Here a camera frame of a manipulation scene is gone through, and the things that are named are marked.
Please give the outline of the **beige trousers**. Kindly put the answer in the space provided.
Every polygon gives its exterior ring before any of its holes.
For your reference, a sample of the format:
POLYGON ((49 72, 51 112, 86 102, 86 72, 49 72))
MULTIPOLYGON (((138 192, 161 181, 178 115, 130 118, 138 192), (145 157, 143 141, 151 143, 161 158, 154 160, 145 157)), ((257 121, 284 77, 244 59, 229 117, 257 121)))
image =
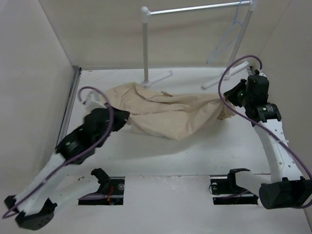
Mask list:
POLYGON ((235 116, 217 93, 169 94, 131 82, 105 92, 110 104, 130 112, 127 121, 135 133, 182 140, 199 129, 235 116))

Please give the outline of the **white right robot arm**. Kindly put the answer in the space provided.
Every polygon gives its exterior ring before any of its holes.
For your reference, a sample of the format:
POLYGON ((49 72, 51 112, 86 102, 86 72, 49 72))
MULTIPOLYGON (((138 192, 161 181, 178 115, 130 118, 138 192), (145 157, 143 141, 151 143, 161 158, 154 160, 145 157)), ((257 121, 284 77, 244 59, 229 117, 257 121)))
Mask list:
POLYGON ((312 194, 312 181, 305 179, 288 149, 278 107, 268 102, 269 81, 265 76, 250 75, 225 93, 234 106, 245 109, 258 134, 269 163, 271 178, 265 180, 248 169, 231 169, 226 187, 232 193, 242 188, 260 198, 264 208, 303 208, 312 194))

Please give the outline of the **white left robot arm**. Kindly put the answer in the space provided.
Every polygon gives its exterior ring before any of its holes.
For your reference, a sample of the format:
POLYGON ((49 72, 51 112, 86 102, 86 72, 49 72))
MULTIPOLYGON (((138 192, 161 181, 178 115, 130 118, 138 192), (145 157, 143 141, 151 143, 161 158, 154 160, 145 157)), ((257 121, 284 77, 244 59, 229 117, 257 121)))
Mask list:
POLYGON ((37 231, 69 204, 123 204, 125 179, 110 177, 102 168, 92 169, 88 175, 79 177, 74 185, 57 190, 68 173, 93 156, 112 132, 126 125, 130 116, 128 111, 98 100, 86 101, 85 107, 88 114, 83 123, 56 146, 35 179, 20 194, 4 200, 8 211, 3 218, 13 215, 19 228, 37 231))

